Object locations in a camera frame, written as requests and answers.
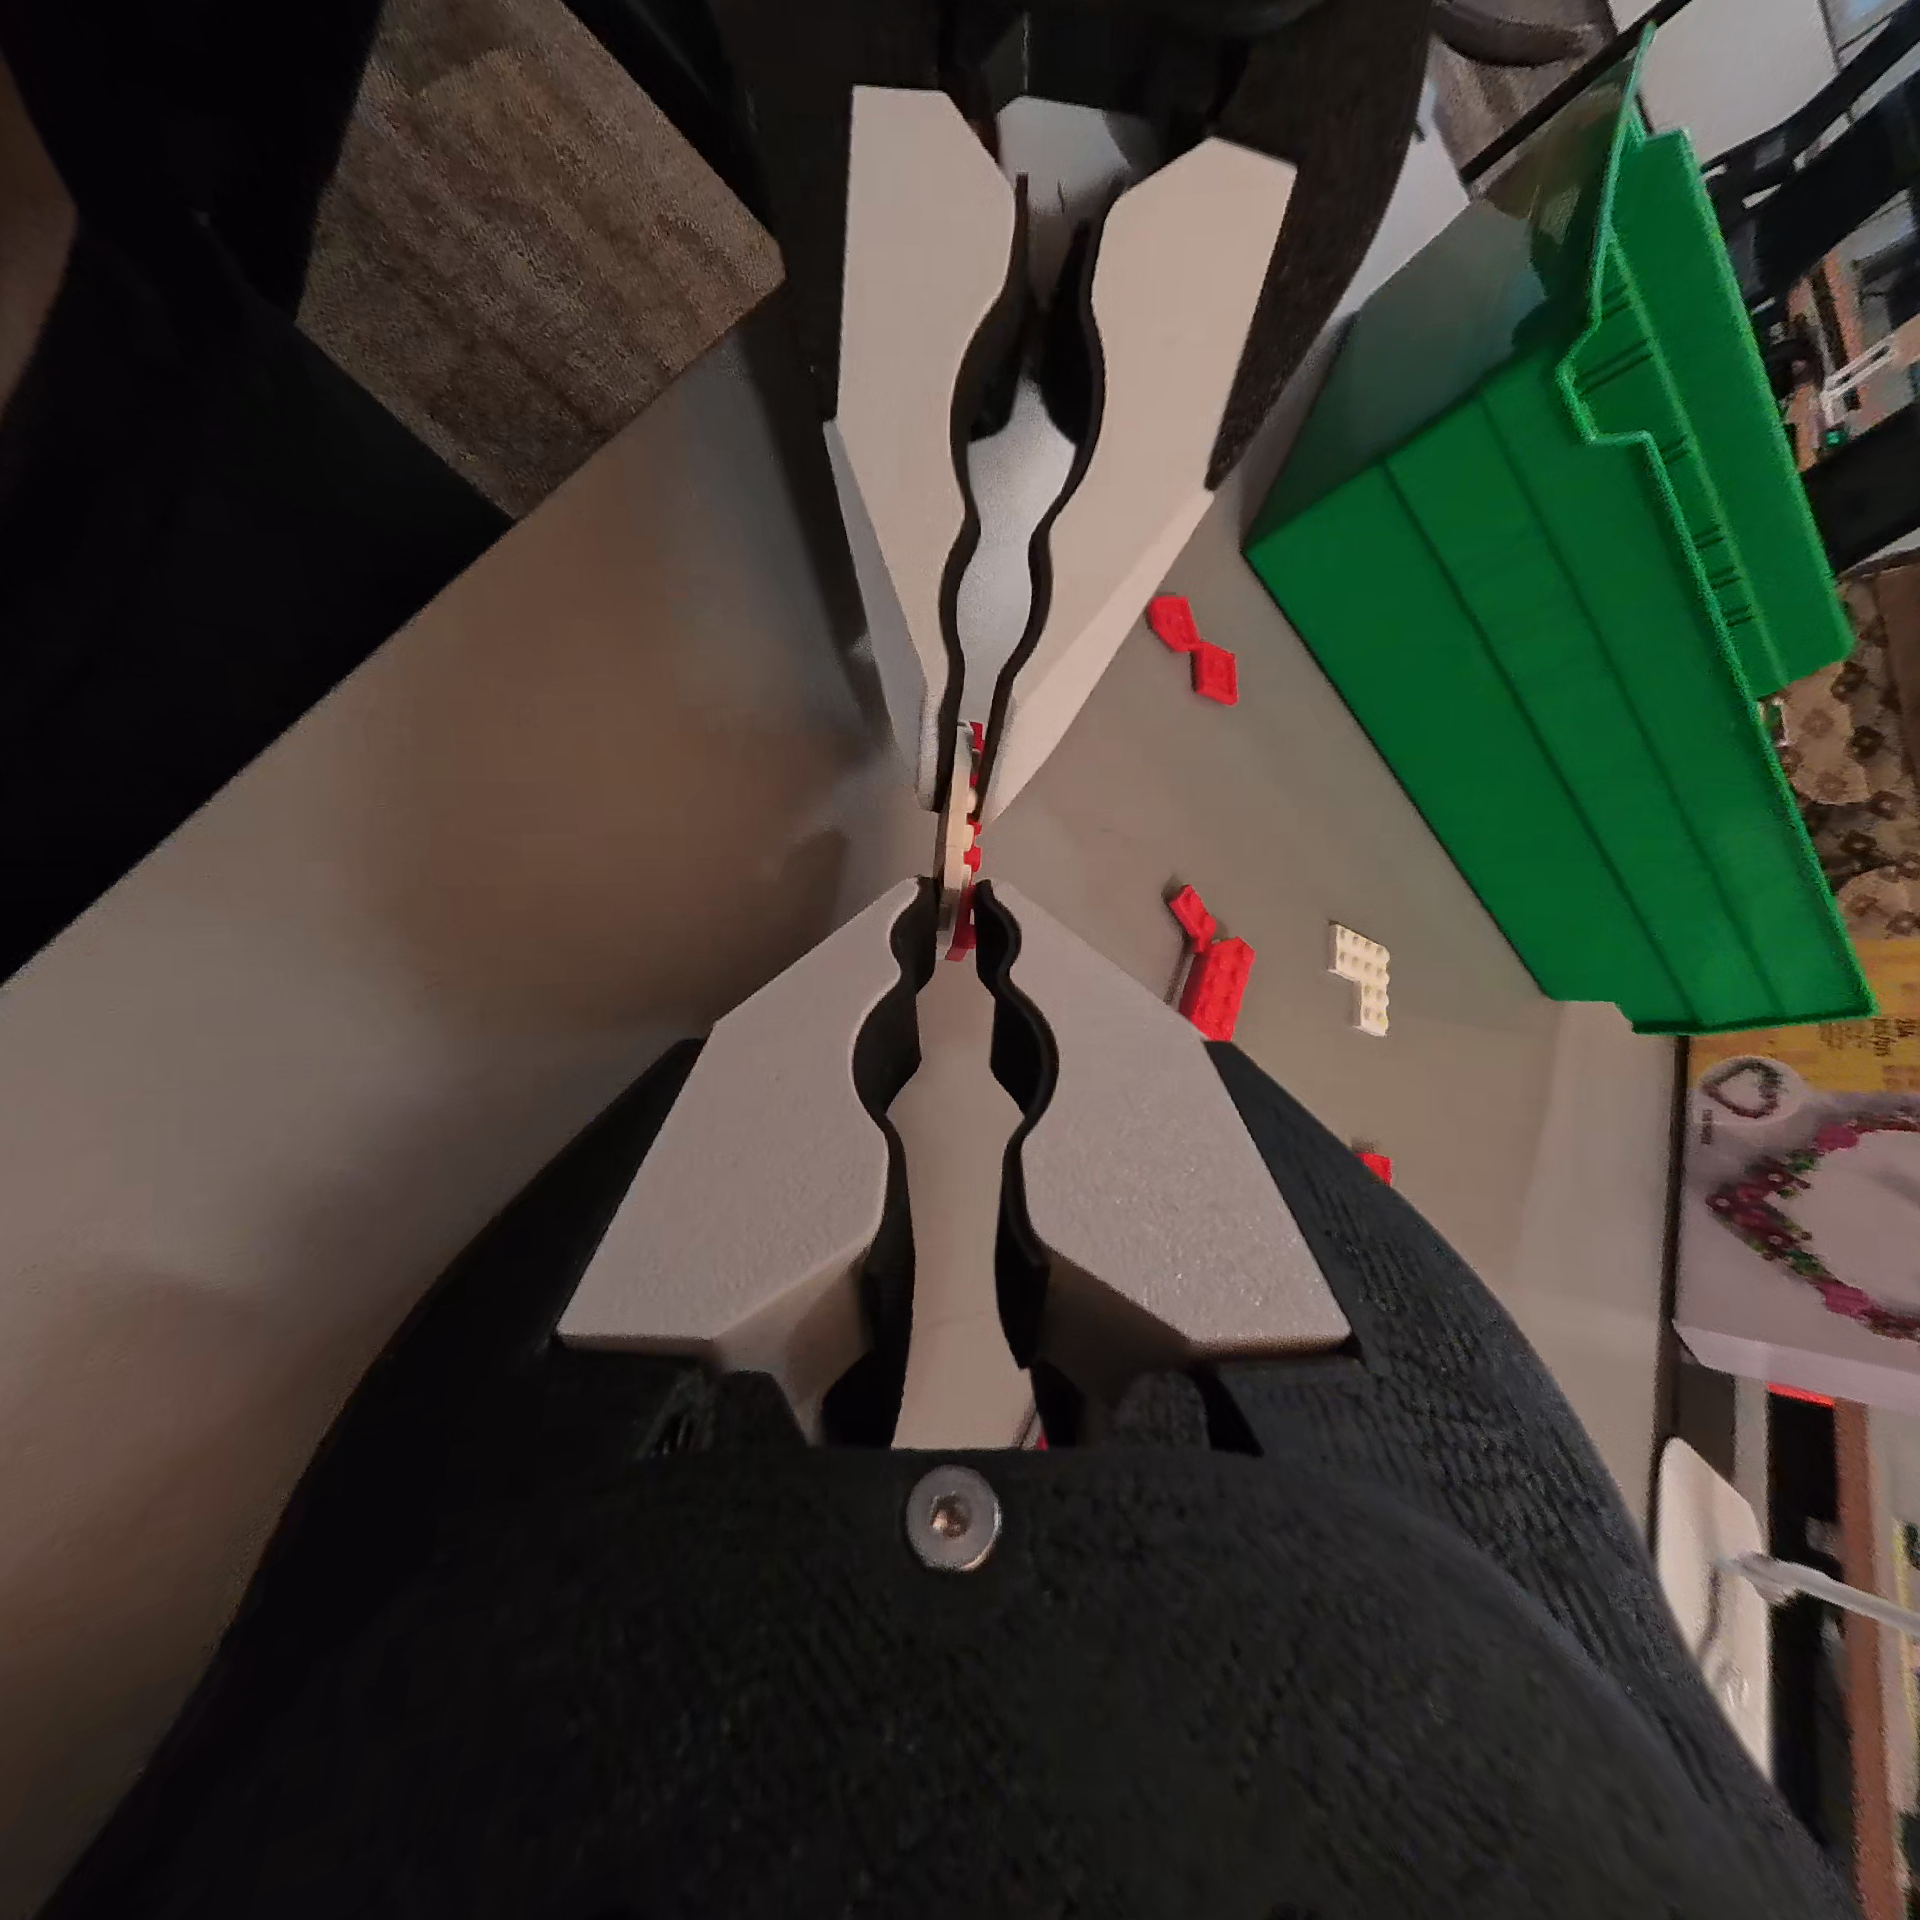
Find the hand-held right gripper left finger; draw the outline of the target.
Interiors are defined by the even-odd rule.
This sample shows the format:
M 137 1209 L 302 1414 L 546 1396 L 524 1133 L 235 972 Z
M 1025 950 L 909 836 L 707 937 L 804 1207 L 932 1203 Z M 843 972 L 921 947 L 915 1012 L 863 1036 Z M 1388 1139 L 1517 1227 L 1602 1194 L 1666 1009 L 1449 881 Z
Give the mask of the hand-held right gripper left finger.
M 897 947 L 911 875 L 722 1015 L 559 1318 L 569 1349 L 682 1357 L 774 1380 L 810 1435 L 875 1345 L 860 1275 L 883 1235 L 891 1092 L 856 1048 L 916 987 Z

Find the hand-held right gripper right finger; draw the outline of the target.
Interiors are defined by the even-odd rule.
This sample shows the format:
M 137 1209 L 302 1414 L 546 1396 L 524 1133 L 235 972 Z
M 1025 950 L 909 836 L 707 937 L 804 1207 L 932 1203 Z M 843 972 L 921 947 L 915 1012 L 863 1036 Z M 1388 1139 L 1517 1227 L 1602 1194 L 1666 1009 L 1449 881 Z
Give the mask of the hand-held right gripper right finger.
M 994 1278 L 1014 1359 L 1056 1375 L 1332 1354 L 1311 1241 L 1185 1015 L 1018 888 L 974 896 L 989 1064 L 1018 1108 Z

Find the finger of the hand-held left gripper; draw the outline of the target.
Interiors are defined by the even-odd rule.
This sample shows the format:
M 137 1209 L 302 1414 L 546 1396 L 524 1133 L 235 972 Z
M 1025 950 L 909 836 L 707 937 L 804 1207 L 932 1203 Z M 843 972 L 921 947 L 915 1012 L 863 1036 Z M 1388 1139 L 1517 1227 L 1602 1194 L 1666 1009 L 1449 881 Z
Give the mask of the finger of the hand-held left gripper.
M 829 466 L 887 719 L 919 803 L 949 801 L 979 546 L 967 443 L 1006 354 L 1029 193 L 942 89 L 856 85 Z
M 1215 445 L 1296 179 L 1290 160 L 1212 136 L 1120 191 L 1101 225 L 1090 445 L 1042 527 L 1039 621 L 996 688 L 981 820 L 1061 746 L 1212 503 Z

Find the red and white lego assembly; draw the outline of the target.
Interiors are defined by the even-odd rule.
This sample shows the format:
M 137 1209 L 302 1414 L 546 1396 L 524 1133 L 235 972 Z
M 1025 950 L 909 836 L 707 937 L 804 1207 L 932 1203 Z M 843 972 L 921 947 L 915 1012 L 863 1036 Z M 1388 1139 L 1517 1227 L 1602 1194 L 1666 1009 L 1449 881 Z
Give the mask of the red and white lego assembly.
M 977 944 L 974 886 L 983 866 L 979 784 L 986 728 L 981 722 L 956 730 L 946 799 L 939 825 L 939 923 L 937 954 L 946 959 Z

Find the red lego brick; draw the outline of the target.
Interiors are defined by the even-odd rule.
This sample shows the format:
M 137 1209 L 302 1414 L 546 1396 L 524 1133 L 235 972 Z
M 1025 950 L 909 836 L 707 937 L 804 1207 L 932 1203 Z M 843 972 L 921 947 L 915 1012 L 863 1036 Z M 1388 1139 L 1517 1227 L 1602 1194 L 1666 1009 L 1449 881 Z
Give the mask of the red lego brick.
M 1239 935 L 1215 935 L 1189 958 L 1179 1013 L 1211 1043 L 1230 1043 L 1252 980 L 1255 947 Z

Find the lego box with heart picture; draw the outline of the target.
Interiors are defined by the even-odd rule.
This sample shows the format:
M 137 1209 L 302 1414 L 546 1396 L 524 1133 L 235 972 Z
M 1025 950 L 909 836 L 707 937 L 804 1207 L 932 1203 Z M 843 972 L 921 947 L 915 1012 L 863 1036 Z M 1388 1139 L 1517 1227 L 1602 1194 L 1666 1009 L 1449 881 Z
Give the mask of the lego box with heart picture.
M 1917 1019 L 1702 1036 L 1674 1327 L 1731 1375 L 1917 1414 Z

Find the green plastic bin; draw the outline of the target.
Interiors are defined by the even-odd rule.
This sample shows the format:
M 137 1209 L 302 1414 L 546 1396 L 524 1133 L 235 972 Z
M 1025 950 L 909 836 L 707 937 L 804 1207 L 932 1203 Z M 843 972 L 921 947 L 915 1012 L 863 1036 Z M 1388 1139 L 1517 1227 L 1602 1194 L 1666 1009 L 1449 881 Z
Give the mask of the green plastic bin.
M 1545 995 L 1869 1018 L 1764 715 L 1855 634 L 1651 50 L 1354 312 L 1244 555 Z

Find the floral patterned sofa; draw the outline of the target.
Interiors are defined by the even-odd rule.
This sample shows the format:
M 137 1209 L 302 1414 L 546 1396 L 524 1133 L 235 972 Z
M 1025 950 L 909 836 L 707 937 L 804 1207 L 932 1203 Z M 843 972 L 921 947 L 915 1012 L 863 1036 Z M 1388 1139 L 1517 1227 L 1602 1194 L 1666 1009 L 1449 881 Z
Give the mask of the floral patterned sofa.
M 1838 585 L 1853 647 L 1782 695 L 1788 784 L 1857 940 L 1918 935 L 1918 562 Z

